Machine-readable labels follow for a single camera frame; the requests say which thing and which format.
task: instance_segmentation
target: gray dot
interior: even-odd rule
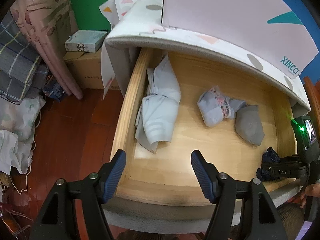
[[[252,63],[252,65],[257,68],[258,70],[262,71],[263,70],[263,66],[260,63],[259,60],[257,60],[253,55],[251,54],[247,54],[247,57],[249,58],[250,62]]]
[[[288,87],[290,88],[290,90],[293,91],[293,85],[291,84],[290,80],[286,76],[284,76],[284,79],[287,82]]]
[[[156,4],[147,5],[146,8],[149,9],[149,10],[153,10],[153,11],[162,10],[162,6],[156,5]]]

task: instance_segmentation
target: pink curtain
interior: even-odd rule
[[[83,93],[63,61],[64,42],[78,30],[70,0],[16,0],[10,11],[68,95]]]

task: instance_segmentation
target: hand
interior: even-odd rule
[[[312,184],[306,187],[306,189],[301,193],[300,199],[302,200],[300,208],[304,208],[307,198],[309,197],[320,197],[320,183]]]

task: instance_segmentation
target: plaid blanket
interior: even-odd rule
[[[0,24],[0,96],[19,104],[28,93],[41,60],[9,11]]]
[[[35,75],[32,79],[32,84],[26,93],[25,98],[36,98],[47,83],[47,76],[49,75],[49,68],[44,61],[41,61]]]

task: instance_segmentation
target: open drawer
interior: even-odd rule
[[[156,154],[135,139],[135,120],[146,96],[148,67],[156,67],[162,51],[143,48],[133,70],[122,105],[111,158],[118,149],[127,154],[127,164],[116,196],[161,205],[210,205],[204,198],[191,167],[191,152],[199,149],[207,162],[234,179],[250,181],[260,167],[268,147],[286,157],[297,151],[291,128],[292,110],[288,97],[279,89],[243,70],[177,52],[169,52],[177,76],[181,101],[171,143],[159,142]],[[196,105],[199,96],[212,86],[233,98],[259,106],[265,137],[261,146],[244,141],[235,131],[235,120],[225,119],[206,127]],[[266,182],[268,191],[294,179]]]

